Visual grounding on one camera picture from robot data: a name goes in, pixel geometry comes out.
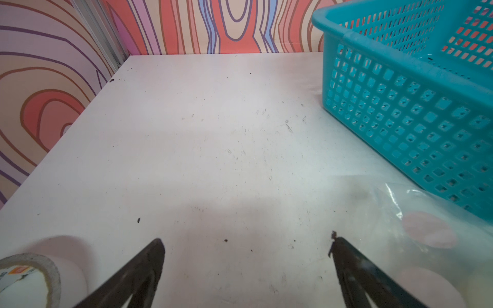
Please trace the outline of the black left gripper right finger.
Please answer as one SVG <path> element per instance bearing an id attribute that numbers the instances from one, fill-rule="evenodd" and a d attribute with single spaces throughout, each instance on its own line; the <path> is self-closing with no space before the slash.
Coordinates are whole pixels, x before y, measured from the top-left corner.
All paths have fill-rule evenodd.
<path id="1" fill-rule="evenodd" d="M 348 240 L 332 232 L 328 257 L 335 265 L 346 307 L 425 307 Z"/>

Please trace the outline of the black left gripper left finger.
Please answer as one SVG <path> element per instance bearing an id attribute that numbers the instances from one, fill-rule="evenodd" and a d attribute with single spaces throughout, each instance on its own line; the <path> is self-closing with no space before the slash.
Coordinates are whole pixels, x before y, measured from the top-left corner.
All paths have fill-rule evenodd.
<path id="1" fill-rule="evenodd" d="M 151 307 L 163 270 L 163 242 L 156 238 L 77 307 Z"/>

